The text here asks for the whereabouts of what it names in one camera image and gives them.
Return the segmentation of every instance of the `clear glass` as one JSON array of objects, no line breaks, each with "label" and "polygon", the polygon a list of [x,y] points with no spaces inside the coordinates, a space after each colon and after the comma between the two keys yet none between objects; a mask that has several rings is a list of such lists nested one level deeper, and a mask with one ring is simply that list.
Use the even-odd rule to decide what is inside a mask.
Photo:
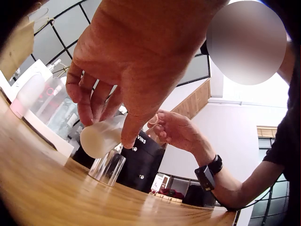
[{"label": "clear glass", "polygon": [[103,184],[111,187],[114,186],[126,160],[126,158],[120,154],[120,147],[122,147],[121,144],[112,149],[103,158],[95,159],[88,173],[89,176]]}]

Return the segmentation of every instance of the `wooden panel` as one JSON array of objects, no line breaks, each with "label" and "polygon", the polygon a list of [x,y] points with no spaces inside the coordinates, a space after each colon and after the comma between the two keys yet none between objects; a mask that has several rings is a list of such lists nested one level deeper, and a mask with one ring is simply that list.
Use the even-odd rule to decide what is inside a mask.
[{"label": "wooden panel", "polygon": [[210,79],[200,85],[185,100],[178,104],[172,112],[192,119],[208,103],[210,98]]},{"label": "wooden panel", "polygon": [[257,134],[259,137],[274,138],[276,136],[276,132],[277,127],[257,126]]},{"label": "wooden panel", "polygon": [[51,148],[0,96],[0,195],[19,225],[231,226],[235,212],[159,199],[120,184],[108,187]]},{"label": "wooden panel", "polygon": [[257,128],[257,134],[258,134],[259,137],[262,137],[261,129],[258,129],[258,128]]}]

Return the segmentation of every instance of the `white bottle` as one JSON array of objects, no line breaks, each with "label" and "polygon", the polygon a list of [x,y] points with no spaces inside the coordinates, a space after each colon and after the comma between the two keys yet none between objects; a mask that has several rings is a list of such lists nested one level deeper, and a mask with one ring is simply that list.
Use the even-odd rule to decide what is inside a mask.
[{"label": "white bottle", "polygon": [[40,72],[33,75],[17,93],[10,109],[18,117],[22,118],[27,110],[36,102],[45,88],[45,79]]},{"label": "white bottle", "polygon": [[125,118],[125,115],[118,115],[84,128],[80,143],[87,155],[100,159],[119,145]]}]

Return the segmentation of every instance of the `finger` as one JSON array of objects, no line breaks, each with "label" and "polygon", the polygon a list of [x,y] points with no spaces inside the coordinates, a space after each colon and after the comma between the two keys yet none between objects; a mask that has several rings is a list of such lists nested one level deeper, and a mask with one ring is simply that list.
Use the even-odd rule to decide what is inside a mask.
[{"label": "finger", "polygon": [[157,112],[159,124],[165,125],[166,123],[177,124],[179,126],[187,126],[190,124],[190,120],[183,115],[175,112],[164,111],[159,109]]},{"label": "finger", "polygon": [[119,86],[110,95],[101,114],[100,121],[110,118],[115,115],[122,104],[121,89]]},{"label": "finger", "polygon": [[160,112],[157,112],[155,114],[154,117],[152,117],[148,123],[147,123],[147,127],[148,128],[152,128],[155,124],[161,124],[161,125],[164,125],[166,122],[164,121],[165,118],[163,118],[162,116],[159,117],[159,114]]},{"label": "finger", "polygon": [[131,112],[128,113],[121,132],[121,143],[125,148],[130,149],[133,147],[141,128],[154,114],[155,112],[146,115],[132,115]]},{"label": "finger", "polygon": [[165,132],[165,128],[159,124],[154,125],[153,130],[157,136],[161,136],[161,133]]},{"label": "finger", "polygon": [[95,82],[96,78],[85,72],[79,83],[82,98],[78,103],[77,109],[79,118],[85,126],[90,126],[94,122],[91,110],[91,92]]},{"label": "finger", "polygon": [[73,61],[67,72],[66,91],[74,103],[82,98],[79,82],[82,76],[82,69],[76,66]]},{"label": "finger", "polygon": [[97,86],[91,96],[91,110],[95,122],[99,122],[106,99],[108,98],[112,88],[112,85],[102,81],[97,83]]}]

